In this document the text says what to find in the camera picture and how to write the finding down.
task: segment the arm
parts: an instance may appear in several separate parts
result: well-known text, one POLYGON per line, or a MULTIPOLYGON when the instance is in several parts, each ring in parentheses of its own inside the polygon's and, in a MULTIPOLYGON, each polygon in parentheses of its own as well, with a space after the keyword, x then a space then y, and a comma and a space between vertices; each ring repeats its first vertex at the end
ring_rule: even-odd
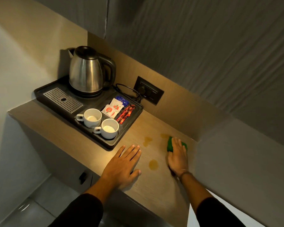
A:
POLYGON ((188 171, 186 148, 181 140, 172 138, 173 152, 168 152, 168 164, 179 177, 196 214, 200 227, 203 226, 244 226, 243 223, 215 199, 188 171))
POLYGON ((130 185, 140 170, 131 173, 138 162, 140 146, 130 146, 123 155, 122 146, 104 169, 100 179, 84 194, 77 197, 69 206, 49 225, 56 226, 98 226, 103 215, 103 204, 115 189, 123 189, 130 185))

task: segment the hand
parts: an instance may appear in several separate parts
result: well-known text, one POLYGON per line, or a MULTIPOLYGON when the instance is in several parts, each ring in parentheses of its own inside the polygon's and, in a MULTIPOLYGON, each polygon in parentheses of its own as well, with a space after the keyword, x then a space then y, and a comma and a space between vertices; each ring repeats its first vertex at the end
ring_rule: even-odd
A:
POLYGON ((173 152, 168 152, 168 165, 172 171, 180 175, 188 171, 187 152, 185 146, 182 146, 180 139, 172 138, 173 152))
POLYGON ((130 185, 136 177, 141 175, 139 169, 132 169, 141 156, 140 146, 131 145, 121 156, 125 146, 122 146, 116 155, 105 167, 101 178, 113 183, 114 188, 123 189, 130 185))

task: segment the wall socket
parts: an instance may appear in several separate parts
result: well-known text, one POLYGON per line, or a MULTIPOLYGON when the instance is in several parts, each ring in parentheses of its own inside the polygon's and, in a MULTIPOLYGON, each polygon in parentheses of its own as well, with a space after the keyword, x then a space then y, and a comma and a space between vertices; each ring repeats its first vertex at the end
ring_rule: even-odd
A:
POLYGON ((153 103, 154 105, 158 104, 164 93, 163 90, 157 88, 155 85, 151 84, 140 76, 138 76, 137 78, 134 89, 137 90, 140 95, 143 96, 143 98, 153 103))

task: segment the kettle handle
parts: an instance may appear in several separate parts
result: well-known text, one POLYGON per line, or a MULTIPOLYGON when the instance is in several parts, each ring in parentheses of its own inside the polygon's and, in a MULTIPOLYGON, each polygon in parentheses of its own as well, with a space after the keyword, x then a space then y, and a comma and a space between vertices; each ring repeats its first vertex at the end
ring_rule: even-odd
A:
POLYGON ((103 87, 110 87, 114 84, 116 79, 116 64, 112 59, 101 53, 98 53, 98 58, 101 63, 107 65, 110 68, 110 80, 105 81, 103 86, 103 87))

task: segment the black sleeve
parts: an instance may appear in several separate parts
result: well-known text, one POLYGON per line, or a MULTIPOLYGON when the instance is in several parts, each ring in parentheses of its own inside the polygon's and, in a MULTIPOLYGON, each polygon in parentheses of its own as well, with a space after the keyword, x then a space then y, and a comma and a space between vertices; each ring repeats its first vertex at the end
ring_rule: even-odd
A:
POLYGON ((243 223, 216 198, 206 198, 197 208, 200 227, 234 226, 245 227, 243 223))
POLYGON ((81 194, 68 205, 49 227, 98 227, 102 216, 102 202, 91 194, 81 194))

